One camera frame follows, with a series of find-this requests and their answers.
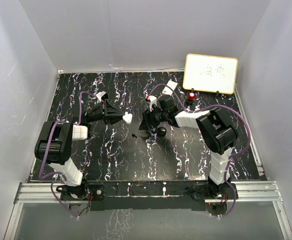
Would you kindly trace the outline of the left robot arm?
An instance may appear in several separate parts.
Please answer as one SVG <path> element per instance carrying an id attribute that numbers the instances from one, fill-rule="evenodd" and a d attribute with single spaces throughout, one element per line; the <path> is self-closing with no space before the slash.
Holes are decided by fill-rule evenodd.
<path id="1" fill-rule="evenodd" d="M 83 173 L 71 159 L 72 143 L 89 138 L 89 124 L 92 122 L 104 121 L 106 125 L 113 125 L 123 120 L 130 124 L 132 114 L 122 112 L 107 100 L 102 100 L 90 112 L 81 113 L 80 117 L 71 123 L 44 122 L 34 148 L 34 155 L 38 160 L 42 160 L 39 174 L 41 179 L 51 176 L 49 173 L 46 175 L 42 173 L 45 165 L 50 166 L 63 182 L 56 190 L 82 200 L 88 197 L 89 187 Z"/>

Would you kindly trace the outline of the white earbud charging case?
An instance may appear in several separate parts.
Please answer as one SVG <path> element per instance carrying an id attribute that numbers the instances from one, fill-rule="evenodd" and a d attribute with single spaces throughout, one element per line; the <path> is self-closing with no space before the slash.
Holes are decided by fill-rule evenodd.
<path id="1" fill-rule="evenodd" d="M 122 119 L 128 124 L 130 125 L 132 122 L 132 118 L 133 115 L 131 113 L 125 112 L 124 116 L 122 117 Z"/>

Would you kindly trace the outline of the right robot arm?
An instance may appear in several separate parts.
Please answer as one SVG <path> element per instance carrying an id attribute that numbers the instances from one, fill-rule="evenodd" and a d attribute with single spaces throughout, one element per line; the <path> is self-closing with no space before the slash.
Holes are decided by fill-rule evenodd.
<path id="1" fill-rule="evenodd" d="M 139 130 L 164 137 L 167 130 L 160 126 L 163 122 L 176 128 L 197 129 L 211 152 L 208 182 L 193 186 L 188 191 L 216 199 L 225 195 L 230 183 L 230 156 L 238 133 L 223 116 L 221 108 L 213 107 L 211 110 L 190 113 L 188 110 L 178 109 L 170 95 L 159 98 L 150 95 L 146 97 L 146 102 L 149 106 L 142 114 Z"/>

